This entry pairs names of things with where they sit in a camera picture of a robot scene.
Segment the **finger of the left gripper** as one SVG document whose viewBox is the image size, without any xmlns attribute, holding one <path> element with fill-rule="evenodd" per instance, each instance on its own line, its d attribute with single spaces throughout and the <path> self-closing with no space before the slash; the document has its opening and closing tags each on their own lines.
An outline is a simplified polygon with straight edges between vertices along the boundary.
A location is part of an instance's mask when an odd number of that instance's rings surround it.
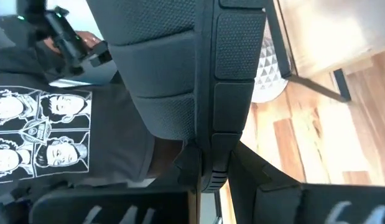
<svg viewBox="0 0 385 224">
<path fill-rule="evenodd" d="M 106 57 L 109 54 L 108 51 L 108 43 L 107 41 L 103 40 L 100 43 L 96 44 L 92 49 L 90 49 L 87 53 L 87 57 L 100 57 L 104 56 Z"/>
<path fill-rule="evenodd" d="M 112 61 L 112 56 L 108 51 L 103 52 L 102 54 L 97 55 L 90 59 L 90 64 L 93 67 L 99 67 L 105 63 Z"/>
</svg>

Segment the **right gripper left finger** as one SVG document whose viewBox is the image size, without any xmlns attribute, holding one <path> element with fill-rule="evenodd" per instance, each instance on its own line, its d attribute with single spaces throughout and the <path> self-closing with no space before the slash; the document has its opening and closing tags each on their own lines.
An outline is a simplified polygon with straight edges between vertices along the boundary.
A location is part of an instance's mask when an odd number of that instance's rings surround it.
<svg viewBox="0 0 385 224">
<path fill-rule="evenodd" d="M 147 187 L 52 191 L 34 203 L 30 223 L 198 223 L 201 159 L 201 150 L 188 145 L 171 168 Z"/>
</svg>

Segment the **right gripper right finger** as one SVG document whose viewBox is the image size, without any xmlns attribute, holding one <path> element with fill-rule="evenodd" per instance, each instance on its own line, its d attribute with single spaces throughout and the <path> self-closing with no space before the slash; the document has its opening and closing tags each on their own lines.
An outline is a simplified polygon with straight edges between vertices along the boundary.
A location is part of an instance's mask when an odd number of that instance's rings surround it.
<svg viewBox="0 0 385 224">
<path fill-rule="evenodd" d="M 385 224 L 385 187 L 299 182 L 243 143 L 228 176 L 238 223 Z"/>
</svg>

